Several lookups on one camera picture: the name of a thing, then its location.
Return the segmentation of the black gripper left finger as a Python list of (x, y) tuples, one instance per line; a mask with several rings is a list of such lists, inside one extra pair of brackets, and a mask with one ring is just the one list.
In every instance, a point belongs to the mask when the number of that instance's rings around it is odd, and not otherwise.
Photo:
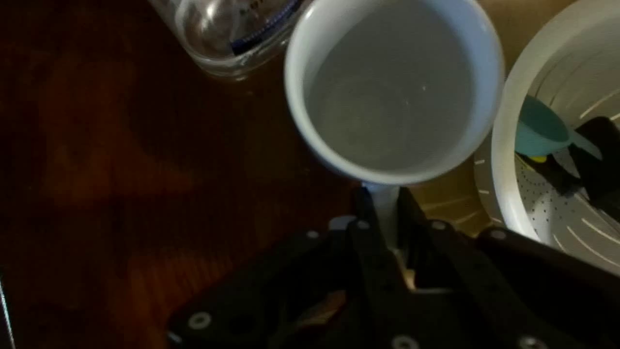
[(362, 240), (383, 247), (372, 193), (358, 187), (352, 214), (325, 232), (294, 234), (182, 304), (166, 323), (168, 349), (302, 349), (323, 323), (300, 319), (331, 294), (339, 313), (366, 296)]

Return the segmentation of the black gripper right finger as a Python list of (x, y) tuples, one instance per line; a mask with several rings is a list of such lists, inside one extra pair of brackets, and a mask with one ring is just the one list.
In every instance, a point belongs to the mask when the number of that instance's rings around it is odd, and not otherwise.
[(405, 265), (451, 288), (490, 349), (620, 349), (620, 276), (505, 226), (476, 236), (428, 218), (397, 189)]

